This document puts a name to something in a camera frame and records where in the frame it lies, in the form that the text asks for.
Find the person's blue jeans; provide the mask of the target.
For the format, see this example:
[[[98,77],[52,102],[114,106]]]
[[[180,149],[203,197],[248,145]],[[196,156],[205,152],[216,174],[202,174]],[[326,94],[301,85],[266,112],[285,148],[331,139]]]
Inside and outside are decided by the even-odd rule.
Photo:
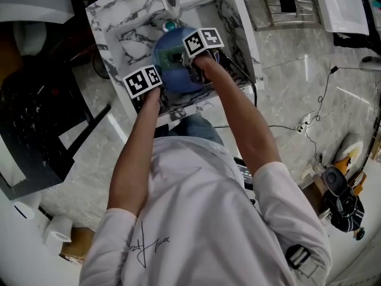
[[[224,145],[213,125],[199,113],[182,118],[180,123],[172,129],[169,129],[169,125],[163,125],[155,129],[154,138],[165,136],[197,137]]]

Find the person's right forearm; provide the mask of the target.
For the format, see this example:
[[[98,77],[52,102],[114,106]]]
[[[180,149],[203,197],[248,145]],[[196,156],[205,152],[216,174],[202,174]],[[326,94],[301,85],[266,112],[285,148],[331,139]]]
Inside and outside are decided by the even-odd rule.
[[[267,163],[281,161],[272,132],[262,114],[238,88],[230,74],[206,55],[194,59],[212,81],[239,152],[252,175]]]

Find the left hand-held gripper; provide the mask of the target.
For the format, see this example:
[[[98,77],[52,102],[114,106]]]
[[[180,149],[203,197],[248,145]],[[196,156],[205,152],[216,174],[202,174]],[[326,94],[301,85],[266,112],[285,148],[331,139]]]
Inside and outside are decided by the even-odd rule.
[[[139,112],[147,93],[155,88],[160,90],[160,112],[169,110],[165,84],[155,65],[143,66],[125,76],[122,81],[127,92],[126,99],[123,100],[123,107],[127,112]]]

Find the white rectangular inset basin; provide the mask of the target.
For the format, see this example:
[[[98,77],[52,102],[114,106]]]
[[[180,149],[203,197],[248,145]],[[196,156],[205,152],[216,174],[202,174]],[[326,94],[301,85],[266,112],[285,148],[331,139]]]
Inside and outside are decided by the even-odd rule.
[[[0,174],[4,177],[6,183],[10,187],[18,185],[26,177],[21,171],[11,153],[9,152],[5,142],[0,137]]]

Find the small cardboard box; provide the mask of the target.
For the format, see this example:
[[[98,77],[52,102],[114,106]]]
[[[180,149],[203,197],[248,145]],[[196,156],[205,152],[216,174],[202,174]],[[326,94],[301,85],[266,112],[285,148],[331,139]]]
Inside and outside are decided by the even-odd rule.
[[[71,242],[63,243],[60,257],[71,263],[82,264],[90,249],[94,232],[89,228],[73,228]]]

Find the stainless steel rack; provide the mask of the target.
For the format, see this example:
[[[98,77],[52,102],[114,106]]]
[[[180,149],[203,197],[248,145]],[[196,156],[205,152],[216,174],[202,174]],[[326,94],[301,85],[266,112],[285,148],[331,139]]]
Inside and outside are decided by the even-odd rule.
[[[317,0],[260,0],[266,21],[258,31],[321,25]]]

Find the person's left forearm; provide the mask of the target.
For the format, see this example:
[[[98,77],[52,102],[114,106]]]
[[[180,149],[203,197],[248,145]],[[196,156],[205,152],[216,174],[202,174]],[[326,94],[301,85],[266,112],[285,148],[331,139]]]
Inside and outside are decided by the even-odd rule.
[[[154,135],[160,112],[160,89],[145,97],[130,136],[115,164],[110,183],[108,209],[123,209],[135,216],[148,196]]]

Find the green textured sponge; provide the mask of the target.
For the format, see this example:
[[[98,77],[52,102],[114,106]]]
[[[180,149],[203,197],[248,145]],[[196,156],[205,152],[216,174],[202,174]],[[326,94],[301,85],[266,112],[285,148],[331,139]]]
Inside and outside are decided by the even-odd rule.
[[[183,67],[184,47],[174,46],[156,50],[157,64],[162,71]]]

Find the white ceramic toilet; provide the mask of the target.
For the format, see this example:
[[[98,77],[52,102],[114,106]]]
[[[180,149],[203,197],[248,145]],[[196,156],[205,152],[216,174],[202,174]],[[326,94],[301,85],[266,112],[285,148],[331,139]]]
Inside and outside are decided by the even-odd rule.
[[[348,168],[350,168],[359,159],[363,148],[364,143],[362,137],[354,132],[348,133],[336,152],[334,162],[336,163],[349,157],[350,162],[348,163]]]

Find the white paper roll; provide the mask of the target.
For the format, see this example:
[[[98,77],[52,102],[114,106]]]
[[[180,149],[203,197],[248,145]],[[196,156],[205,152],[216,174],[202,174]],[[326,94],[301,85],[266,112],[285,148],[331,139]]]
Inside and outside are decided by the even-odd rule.
[[[64,243],[71,242],[73,221],[65,216],[54,216],[45,229],[43,244],[53,256],[58,256]]]

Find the white power strip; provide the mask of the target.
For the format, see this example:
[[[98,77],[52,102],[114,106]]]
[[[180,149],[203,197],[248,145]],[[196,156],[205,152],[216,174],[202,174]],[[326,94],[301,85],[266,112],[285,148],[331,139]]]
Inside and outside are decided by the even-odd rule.
[[[311,115],[308,114],[303,117],[301,120],[300,124],[296,126],[295,130],[297,133],[303,133],[303,131],[306,129],[307,125],[310,122]]]

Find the person's white shirt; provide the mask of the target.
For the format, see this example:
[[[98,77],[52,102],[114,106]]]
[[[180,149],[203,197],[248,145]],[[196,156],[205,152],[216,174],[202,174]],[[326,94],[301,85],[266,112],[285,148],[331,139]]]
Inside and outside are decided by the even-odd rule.
[[[153,144],[138,216],[105,212],[80,286],[325,286],[329,239],[281,162],[254,175],[257,206],[218,143],[188,136]]]

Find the white marble sink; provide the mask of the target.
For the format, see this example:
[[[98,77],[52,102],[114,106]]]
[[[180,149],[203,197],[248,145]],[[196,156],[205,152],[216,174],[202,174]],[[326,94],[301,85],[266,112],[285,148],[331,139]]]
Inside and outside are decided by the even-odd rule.
[[[180,17],[166,10],[162,0],[98,0],[86,9],[95,42],[114,89],[134,122],[138,110],[123,78],[152,64],[152,50],[164,34],[164,25],[215,27],[224,52],[247,74],[234,73],[246,94],[265,88],[262,66],[246,5],[243,0],[180,0]]]

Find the blue large plate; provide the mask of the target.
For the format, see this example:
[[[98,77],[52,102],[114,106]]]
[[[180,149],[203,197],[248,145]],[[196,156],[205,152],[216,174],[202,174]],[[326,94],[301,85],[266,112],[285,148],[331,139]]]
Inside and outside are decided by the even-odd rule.
[[[157,40],[154,48],[152,49],[152,63],[157,67],[165,87],[171,92],[184,94],[195,92],[203,88],[203,85],[191,81],[189,72],[186,68],[184,68],[184,66],[179,69],[162,71],[157,64],[156,50],[171,48],[174,46],[184,47],[182,38],[193,30],[195,30],[195,28],[178,27],[172,31],[165,32],[162,37]]]

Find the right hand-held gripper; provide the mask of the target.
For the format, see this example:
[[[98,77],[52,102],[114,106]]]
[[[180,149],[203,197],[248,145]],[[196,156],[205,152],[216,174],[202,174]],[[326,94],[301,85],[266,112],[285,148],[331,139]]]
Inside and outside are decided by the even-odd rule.
[[[219,49],[224,47],[224,43],[219,32],[214,27],[195,29],[182,38],[182,43],[185,49],[182,64],[188,70],[191,81],[200,85],[209,84],[210,80],[194,64],[194,59],[199,55],[207,55],[220,63]]]

